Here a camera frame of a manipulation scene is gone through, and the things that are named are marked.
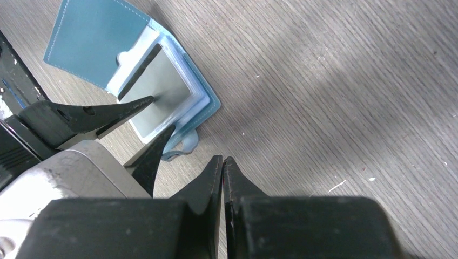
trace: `blue card holder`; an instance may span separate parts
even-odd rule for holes
[[[113,84],[108,87],[110,81],[113,82],[113,76],[119,73],[118,57],[122,52],[129,52],[138,43],[142,33],[149,29],[157,33],[151,45],[160,44],[168,51],[167,56],[194,97],[185,109],[161,125],[166,127],[175,124],[177,127],[164,149],[163,160],[170,161],[194,150],[198,143],[196,128],[221,106],[208,82],[172,33],[122,0],[64,0],[44,61],[118,97],[125,82],[119,81],[118,88],[113,88]],[[132,77],[146,56],[147,52],[136,60],[129,77]],[[183,149],[172,151],[180,142],[183,143]]]

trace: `gray wood grain surface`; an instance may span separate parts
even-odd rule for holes
[[[131,2],[169,25],[223,103],[192,155],[161,164],[156,196],[231,155],[269,195],[369,196],[410,255],[458,258],[456,1]],[[52,100],[114,103],[42,61],[59,5],[0,0],[0,28]],[[102,142],[121,162],[141,148],[129,125]]]

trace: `blue leather wallet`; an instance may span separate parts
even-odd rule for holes
[[[191,153],[198,143],[196,127],[213,115],[221,102],[177,39],[163,26],[122,0],[63,0],[44,61],[109,91],[123,102],[126,85],[160,45],[187,85],[190,97],[151,134],[175,124],[163,160]],[[172,151],[183,142],[183,149]]]

